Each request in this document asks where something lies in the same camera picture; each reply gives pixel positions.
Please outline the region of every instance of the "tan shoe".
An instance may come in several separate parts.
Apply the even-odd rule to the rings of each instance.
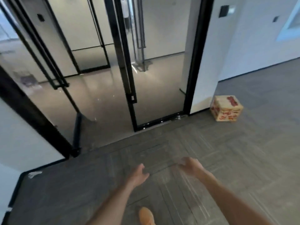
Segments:
[[[140,209],[139,218],[140,218],[141,225],[155,225],[154,216],[152,212],[146,207],[142,207]]]

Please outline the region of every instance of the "person's right hand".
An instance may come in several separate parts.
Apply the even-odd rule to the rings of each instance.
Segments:
[[[191,157],[183,157],[182,160],[185,164],[179,164],[178,166],[188,175],[198,177],[200,173],[205,171],[205,169],[197,159]]]

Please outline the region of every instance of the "red and yellow box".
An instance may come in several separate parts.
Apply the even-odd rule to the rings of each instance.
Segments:
[[[243,108],[234,95],[216,95],[210,106],[216,121],[236,121]]]

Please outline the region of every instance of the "person's left arm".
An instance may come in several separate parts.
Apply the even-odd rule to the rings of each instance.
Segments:
[[[143,174],[144,168],[143,164],[138,165],[128,176],[125,183],[115,189],[101,204],[86,225],[120,225],[131,192],[149,177],[149,173]]]

